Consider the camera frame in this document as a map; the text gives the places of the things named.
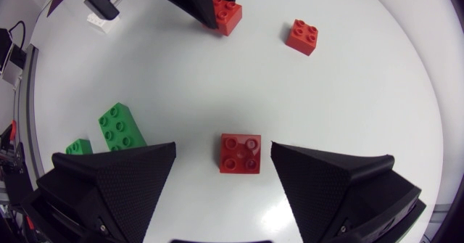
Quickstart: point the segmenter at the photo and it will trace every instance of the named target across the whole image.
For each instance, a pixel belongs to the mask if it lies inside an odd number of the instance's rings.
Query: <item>black cable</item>
[[[43,12],[47,7],[49,7],[49,4],[50,4],[52,1],[53,1],[53,0],[49,0],[49,2],[46,3],[45,7],[43,7],[42,10],[38,13],[36,22],[38,21],[38,18],[42,15],[42,12]]]
[[[19,25],[21,24],[22,25],[22,40],[21,40],[21,50],[22,50],[22,47],[24,46],[24,38],[26,37],[26,24],[20,20],[19,22],[16,23],[16,25],[14,25],[11,29],[8,30],[8,33],[12,33],[12,31]]]

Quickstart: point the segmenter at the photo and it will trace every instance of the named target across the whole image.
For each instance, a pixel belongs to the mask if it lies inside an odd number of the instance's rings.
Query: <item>red lego brick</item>
[[[212,3],[215,8],[218,26],[215,31],[222,33],[224,36],[229,36],[241,20],[241,5],[226,0],[212,0]]]
[[[317,42],[318,29],[301,20],[295,20],[285,44],[309,56]]]
[[[259,174],[261,135],[225,134],[220,137],[221,173]]]

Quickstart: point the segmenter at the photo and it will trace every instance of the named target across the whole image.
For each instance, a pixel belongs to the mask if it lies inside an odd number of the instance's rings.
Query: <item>duplo block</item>
[[[221,173],[260,173],[261,135],[223,133],[220,139]]]
[[[301,20],[295,20],[285,44],[309,56],[317,42],[318,29]]]
[[[131,111],[119,102],[99,118],[99,124],[111,151],[146,146]]]
[[[241,20],[241,5],[233,1],[213,0],[217,32],[229,36]]]
[[[90,141],[85,139],[78,139],[66,148],[66,154],[69,155],[86,155],[92,153]]]

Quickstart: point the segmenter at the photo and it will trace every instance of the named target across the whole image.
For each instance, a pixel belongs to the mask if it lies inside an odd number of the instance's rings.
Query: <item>green duplo block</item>
[[[78,139],[66,148],[66,154],[69,155],[85,155],[92,153],[90,141],[85,139]]]
[[[131,111],[119,102],[99,118],[99,123],[111,151],[146,146]]]

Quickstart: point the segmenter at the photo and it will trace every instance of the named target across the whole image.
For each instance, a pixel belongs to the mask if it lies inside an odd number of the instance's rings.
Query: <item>white table surface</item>
[[[270,159],[270,141],[351,155],[395,156],[427,208],[402,242],[419,242],[442,171],[442,124],[413,45],[378,0],[237,0],[229,37],[166,0],[124,0],[109,34],[84,0],[38,19],[35,111],[46,171],[77,138],[108,151],[97,119],[130,110],[148,144],[177,158],[145,242],[301,242]],[[283,40],[294,19],[319,30],[307,57]],[[219,174],[221,133],[262,135],[259,175]]]

